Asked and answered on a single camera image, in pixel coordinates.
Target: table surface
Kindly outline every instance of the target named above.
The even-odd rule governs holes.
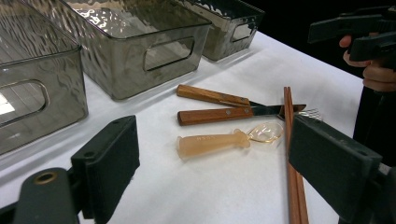
[[[295,104],[316,108],[323,121],[352,136],[361,98],[361,79],[256,33],[249,49],[219,62],[205,57],[196,71],[122,102],[112,101],[85,76],[89,116],[0,158],[0,207],[19,198],[28,176],[51,167],[71,167],[70,157],[109,122],[136,115],[140,167],[110,223],[289,223],[285,138],[251,142],[183,161],[177,137],[248,132],[275,117],[256,117],[179,126],[177,111],[225,107],[178,97],[178,84],[283,104],[290,86]],[[310,223],[335,224],[338,216],[304,181]],[[93,223],[84,220],[81,223]]]

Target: beige plastic utensil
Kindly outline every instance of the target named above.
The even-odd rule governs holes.
[[[206,154],[229,147],[250,147],[250,141],[272,143],[283,134],[283,127],[276,122],[265,122],[249,133],[235,129],[231,134],[195,135],[177,138],[177,153],[181,159]]]

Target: chopsticks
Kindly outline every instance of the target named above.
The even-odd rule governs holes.
[[[289,192],[290,224],[307,224],[308,213],[306,210],[303,177],[289,163],[291,127],[294,118],[293,101],[290,87],[284,87],[285,123],[286,123],[286,150]]]

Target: gray translucent bin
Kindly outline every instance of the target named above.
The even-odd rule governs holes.
[[[248,49],[264,11],[239,0],[177,0],[212,21],[203,55],[218,61]]]
[[[87,117],[80,50],[35,10],[0,0],[0,154]]]
[[[122,100],[196,70],[211,22],[173,0],[25,0],[83,46],[84,72]]]

